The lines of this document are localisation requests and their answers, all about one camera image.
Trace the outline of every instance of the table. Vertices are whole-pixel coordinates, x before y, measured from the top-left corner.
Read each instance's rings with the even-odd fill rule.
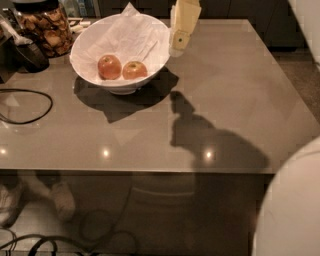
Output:
[[[103,208],[121,216],[133,187],[139,200],[121,226],[143,241],[141,253],[247,255],[265,177],[320,134],[247,20],[200,20],[184,55],[132,95],[88,84],[68,56],[52,59],[41,73],[16,73],[5,87],[46,92],[54,107],[29,125],[0,124],[1,169],[61,171],[81,213]],[[12,118],[48,104],[30,95],[1,97]],[[14,111],[17,104],[23,112]],[[41,228],[48,215],[54,219],[50,206],[24,211],[37,207],[43,216],[34,231],[51,234]],[[49,226],[79,238],[80,222]],[[17,220],[20,235],[24,223]],[[131,240],[125,244],[101,250],[134,251]]]

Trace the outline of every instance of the jar lid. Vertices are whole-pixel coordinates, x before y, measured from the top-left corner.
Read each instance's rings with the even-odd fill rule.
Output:
[[[31,3],[41,3],[46,2],[47,0],[11,0],[13,3],[19,3],[19,4],[31,4]]]
[[[11,0],[19,12],[41,12],[50,11],[59,6],[58,0]]]

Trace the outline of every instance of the white bowl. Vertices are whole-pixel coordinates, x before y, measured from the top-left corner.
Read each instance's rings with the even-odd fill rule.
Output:
[[[98,59],[102,56],[101,48],[103,48],[104,54],[112,52],[112,49],[110,49],[110,45],[108,44],[102,44],[102,47],[101,45],[97,46],[100,53],[92,54],[92,52],[95,51],[89,51],[88,49],[94,48],[92,46],[95,46],[97,38],[112,37],[112,34],[108,33],[108,30],[112,24],[120,18],[119,14],[95,22],[77,37],[70,54],[70,62],[75,72],[87,82],[100,86],[114,94],[131,94],[155,77],[170,57],[170,30],[162,21],[149,15],[140,15],[143,17],[143,21],[150,22],[152,27],[157,30],[155,35],[158,37],[157,43],[143,60],[143,63],[148,69],[147,77],[125,80],[121,76],[116,80],[103,80],[98,74],[97,63]]]

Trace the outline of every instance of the robotic arm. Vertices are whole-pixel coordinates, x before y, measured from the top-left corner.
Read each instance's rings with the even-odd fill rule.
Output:
[[[169,53],[179,57],[186,49],[201,12],[199,0],[177,0],[171,9]]]

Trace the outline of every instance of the white chair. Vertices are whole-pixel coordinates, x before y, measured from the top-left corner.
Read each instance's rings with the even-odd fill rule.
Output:
[[[275,175],[262,203],[252,255],[320,255],[320,137]]]

